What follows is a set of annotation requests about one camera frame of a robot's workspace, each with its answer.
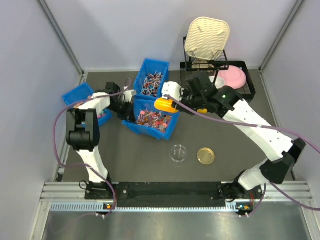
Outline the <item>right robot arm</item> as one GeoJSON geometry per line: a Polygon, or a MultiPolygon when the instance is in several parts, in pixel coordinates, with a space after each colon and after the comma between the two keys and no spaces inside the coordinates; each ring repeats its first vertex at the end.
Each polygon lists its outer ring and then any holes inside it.
{"type": "Polygon", "coordinates": [[[242,198],[250,190],[266,183],[282,184],[297,163],[306,143],[291,139],[258,115],[246,100],[232,87],[220,88],[204,72],[196,72],[187,80],[187,86],[167,85],[166,93],[185,105],[177,110],[193,115],[208,111],[217,114],[227,123],[238,128],[265,154],[266,159],[256,166],[242,171],[233,181],[220,190],[226,199],[242,198]]]}

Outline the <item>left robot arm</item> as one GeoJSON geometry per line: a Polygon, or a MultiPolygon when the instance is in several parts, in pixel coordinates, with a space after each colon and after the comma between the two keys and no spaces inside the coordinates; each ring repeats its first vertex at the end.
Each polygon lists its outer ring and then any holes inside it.
{"type": "Polygon", "coordinates": [[[117,113],[120,120],[133,120],[134,98],[137,92],[125,86],[121,89],[108,82],[105,89],[94,92],[66,113],[66,142],[83,161],[89,180],[85,187],[85,199],[112,199],[115,190],[109,171],[105,167],[100,150],[100,127],[98,114],[108,109],[117,113]]]}

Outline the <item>black wire dish rack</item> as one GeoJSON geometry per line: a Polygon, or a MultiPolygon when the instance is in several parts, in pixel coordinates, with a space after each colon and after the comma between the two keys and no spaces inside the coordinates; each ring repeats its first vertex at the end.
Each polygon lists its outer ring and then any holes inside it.
{"type": "Polygon", "coordinates": [[[251,102],[256,90],[244,61],[231,61],[227,58],[224,50],[211,60],[196,58],[192,51],[184,51],[184,61],[180,63],[180,84],[187,85],[187,79],[195,72],[206,72],[214,81],[218,78],[224,79],[227,86],[238,91],[247,102],[251,102]]]}

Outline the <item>yellow plastic scoop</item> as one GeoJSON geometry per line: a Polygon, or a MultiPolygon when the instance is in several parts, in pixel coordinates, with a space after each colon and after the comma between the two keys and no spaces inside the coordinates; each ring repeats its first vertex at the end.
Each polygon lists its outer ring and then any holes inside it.
{"type": "MultiPolygon", "coordinates": [[[[206,108],[200,109],[196,108],[195,106],[192,105],[190,100],[182,99],[180,103],[184,104],[188,108],[200,113],[200,114],[206,114],[208,110],[206,108]]],[[[180,113],[186,113],[188,115],[193,116],[194,113],[190,112],[189,110],[183,108],[182,106],[176,104],[172,99],[165,99],[163,97],[158,98],[154,102],[154,107],[157,110],[160,110],[162,112],[167,112],[167,113],[172,113],[172,114],[177,114],[178,112],[180,113]]]]}

